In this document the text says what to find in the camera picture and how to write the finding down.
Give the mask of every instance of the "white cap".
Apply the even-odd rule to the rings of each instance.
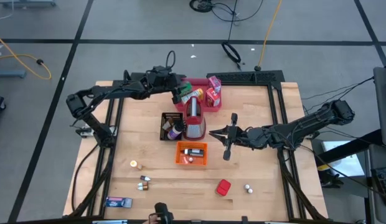
[[[131,167],[136,167],[138,163],[136,161],[131,161],[130,162]]]

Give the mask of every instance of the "black floor line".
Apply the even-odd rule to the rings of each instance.
[[[7,44],[72,44],[73,39],[2,39]]]
[[[73,62],[75,51],[77,50],[77,46],[78,46],[78,41],[81,38],[83,28],[85,27],[85,24],[87,22],[88,15],[89,15],[90,9],[92,7],[92,3],[93,3],[93,0],[88,0],[87,6],[84,10],[84,13],[83,13],[83,16],[82,16],[82,19],[80,22],[80,25],[78,27],[77,33],[75,34],[73,45],[71,46],[70,53],[68,53],[68,57],[67,57],[65,65],[64,65],[63,71],[62,71],[62,75],[60,76],[54,97],[52,98],[52,102],[50,103],[49,110],[48,110],[47,116],[46,116],[45,121],[44,121],[44,125],[43,125],[41,132],[39,134],[37,144],[35,145],[34,152],[32,153],[32,157],[31,157],[29,166],[27,168],[26,174],[25,174],[23,181],[22,181],[22,184],[20,186],[19,193],[17,194],[17,197],[16,197],[16,200],[14,202],[12,212],[9,216],[8,222],[16,222],[17,218],[20,214],[20,210],[21,210],[21,207],[23,205],[24,199],[26,197],[27,191],[29,189],[32,177],[34,175],[35,168],[37,167],[37,163],[38,163],[42,148],[44,146],[45,139],[48,135],[49,127],[50,127],[50,124],[53,120],[53,117],[54,117],[54,114],[56,111],[56,107],[57,107],[57,104],[58,104],[59,99],[60,99],[60,94],[63,90],[64,83],[67,79],[68,71],[70,70],[71,64]]]
[[[377,36],[375,35],[373,27],[370,25],[370,21],[366,16],[366,13],[363,9],[363,6],[359,0],[354,0],[354,2],[355,2],[357,9],[359,10],[359,14],[363,20],[363,23],[366,26],[367,32],[369,33],[370,38],[372,39],[372,41],[374,43],[375,49],[377,50],[377,53],[379,54],[380,60],[383,64],[383,66],[386,66],[386,56],[384,54],[384,51],[382,50],[382,47],[380,45],[379,40],[377,39]]]
[[[20,44],[72,44],[72,39],[3,39],[5,43]],[[112,40],[80,39],[79,44],[221,44],[225,40]],[[230,40],[231,44],[262,45],[263,40]],[[371,46],[372,41],[335,40],[268,40],[267,45],[305,45],[305,46]]]

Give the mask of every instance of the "red cube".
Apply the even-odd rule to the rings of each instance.
[[[216,193],[221,196],[226,196],[230,189],[231,183],[229,183],[227,180],[222,179],[217,187]]]
[[[205,99],[207,101],[206,102],[207,106],[209,106],[209,107],[216,107],[220,103],[220,97],[219,97],[218,93],[216,93],[213,88],[209,88],[205,92]]]

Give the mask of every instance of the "orange tray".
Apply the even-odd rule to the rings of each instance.
[[[188,155],[185,155],[182,150],[185,149],[202,149],[204,150],[203,157],[191,156],[193,162],[189,162]],[[195,165],[206,166],[207,165],[207,143],[206,142],[190,142],[190,141],[178,141],[176,142],[176,155],[175,163],[179,165]]]

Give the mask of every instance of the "small bottle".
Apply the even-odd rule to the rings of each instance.
[[[138,187],[138,190],[149,190],[149,186]]]
[[[175,140],[175,138],[178,137],[183,131],[183,125],[181,123],[176,123],[174,127],[168,132],[168,139],[169,140]]]
[[[136,161],[131,161],[130,165],[131,165],[131,167],[137,168],[138,170],[142,169],[142,165],[138,164],[138,162],[136,162]]]
[[[148,186],[148,185],[149,185],[149,182],[147,182],[147,181],[138,183],[138,187],[144,187],[144,186]]]
[[[150,181],[150,178],[142,175],[142,176],[141,176],[141,180],[144,180],[144,181]]]

